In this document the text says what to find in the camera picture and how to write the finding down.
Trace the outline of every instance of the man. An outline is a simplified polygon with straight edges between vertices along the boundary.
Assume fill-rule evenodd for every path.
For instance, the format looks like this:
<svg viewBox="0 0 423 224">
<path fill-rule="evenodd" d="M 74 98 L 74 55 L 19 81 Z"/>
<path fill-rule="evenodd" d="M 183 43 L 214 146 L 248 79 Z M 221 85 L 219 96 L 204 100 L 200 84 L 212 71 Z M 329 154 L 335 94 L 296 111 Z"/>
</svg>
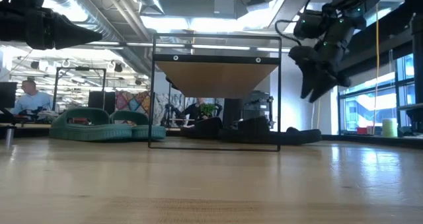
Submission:
<svg viewBox="0 0 423 224">
<path fill-rule="evenodd" d="M 32 80 L 22 82 L 22 90 L 25 92 L 16 102 L 15 108 L 11 110 L 14 115 L 23 110 L 51 110 L 53 106 L 52 97 L 48 93 L 37 90 L 36 83 Z"/>
<path fill-rule="evenodd" d="M 190 120 L 194 120 L 194 121 L 189 121 L 188 122 L 188 126 L 192 126 L 195 124 L 195 122 L 200 121 L 200 120 L 205 120 L 208 119 L 207 116 L 201 116 L 201 111 L 200 111 L 200 106 L 201 104 L 204 104 L 204 98 L 197 98 L 197 102 L 194 104 L 191 104 L 190 106 L 188 106 L 187 108 L 185 108 L 183 114 L 184 115 L 190 115 Z"/>
</svg>

